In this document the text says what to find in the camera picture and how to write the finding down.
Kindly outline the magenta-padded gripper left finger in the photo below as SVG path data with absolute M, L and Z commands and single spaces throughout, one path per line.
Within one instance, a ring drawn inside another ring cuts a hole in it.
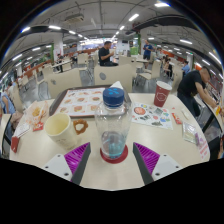
M 79 185 L 90 153 L 90 143 L 85 143 L 65 155 L 56 154 L 42 169 Z

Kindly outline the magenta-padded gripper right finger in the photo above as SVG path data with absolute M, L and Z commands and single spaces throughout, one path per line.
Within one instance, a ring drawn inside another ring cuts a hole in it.
M 145 185 L 182 169 L 168 154 L 158 154 L 139 143 L 133 143 L 133 154 Z

